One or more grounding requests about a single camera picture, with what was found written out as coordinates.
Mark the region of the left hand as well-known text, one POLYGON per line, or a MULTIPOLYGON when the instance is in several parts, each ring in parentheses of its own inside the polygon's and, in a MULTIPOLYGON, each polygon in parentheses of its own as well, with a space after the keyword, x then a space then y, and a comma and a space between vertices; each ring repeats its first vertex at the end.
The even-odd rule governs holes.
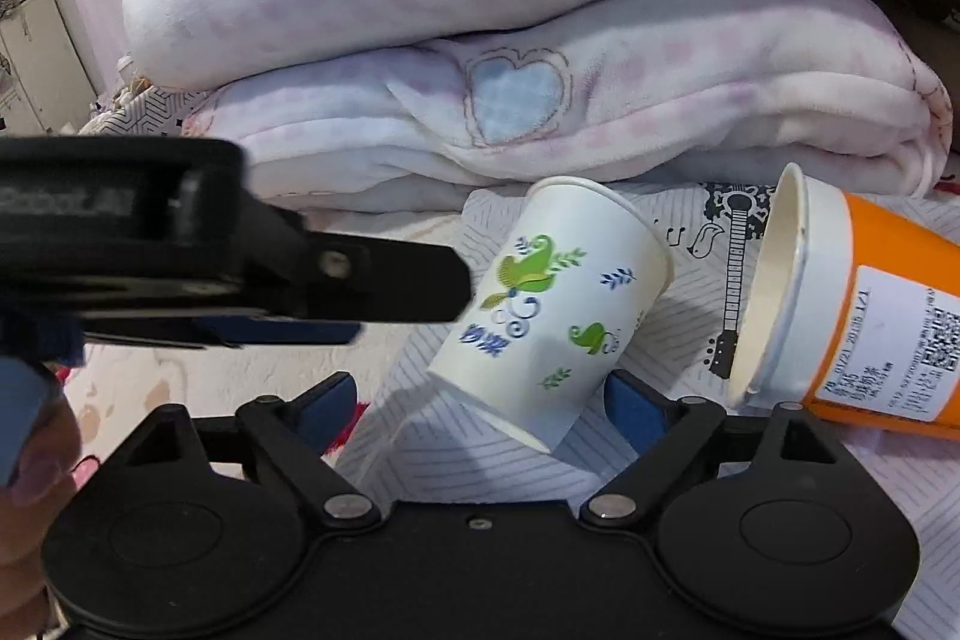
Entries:
POLYGON ((53 400, 26 443, 18 476, 2 489, 2 637, 34 637, 50 620, 41 549, 44 537, 76 492, 82 432, 64 393, 53 400))

